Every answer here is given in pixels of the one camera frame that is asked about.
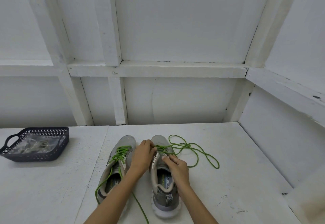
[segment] wooden beam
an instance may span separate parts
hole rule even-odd
[[[1,77],[57,77],[51,60],[0,60]]]
[[[245,64],[123,61],[118,67],[103,63],[68,65],[76,77],[245,78]]]
[[[285,198],[302,224],[325,223],[325,164]]]
[[[246,79],[237,80],[222,122],[239,121],[254,86],[252,82]]]
[[[115,0],[94,0],[94,2],[105,64],[119,66],[122,59]]]
[[[267,0],[245,63],[263,67],[294,0]]]
[[[114,104],[115,120],[117,125],[127,125],[127,110],[123,78],[109,77],[111,97]]]
[[[70,44],[56,0],[28,0],[36,17],[51,61],[67,96],[77,125],[93,125],[86,95],[80,78],[72,78],[67,69]]]
[[[250,68],[246,79],[325,127],[325,95],[264,68]]]

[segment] sneaker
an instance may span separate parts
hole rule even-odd
[[[167,139],[161,135],[154,136],[151,141],[155,145],[170,145]],[[169,167],[161,159],[164,155],[168,156],[166,152],[173,153],[173,149],[168,147],[164,151],[157,151],[149,169],[152,184],[151,206],[153,212],[160,218],[172,218],[181,209],[177,186],[174,183]]]
[[[124,177],[130,168],[132,155],[135,149],[136,141],[132,136],[122,137],[115,145],[108,158],[106,168],[100,177],[100,182],[95,192],[98,204],[100,204],[110,191],[120,183],[122,177]]]

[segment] forearm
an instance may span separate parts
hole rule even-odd
[[[194,224],[218,224],[215,218],[210,214],[191,186],[182,187],[179,194],[186,208],[191,215]]]
[[[135,170],[129,169],[84,224],[116,224],[140,176]]]

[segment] basket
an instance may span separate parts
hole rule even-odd
[[[26,153],[26,154],[9,154],[17,144],[19,144],[27,134],[45,135],[45,136],[60,136],[59,143],[48,153]],[[18,139],[10,147],[7,146],[9,140],[17,136]],[[15,162],[27,161],[49,161],[57,159],[69,142],[68,127],[30,127],[21,130],[19,133],[9,136],[6,139],[5,145],[0,149],[0,155]]]

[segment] shoe insole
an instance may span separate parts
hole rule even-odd
[[[169,189],[171,184],[173,183],[172,174],[165,169],[157,170],[158,184],[163,185],[165,189]]]
[[[110,178],[106,182],[105,192],[109,193],[110,190],[118,185],[121,182],[121,177],[119,174],[113,174],[110,176]]]

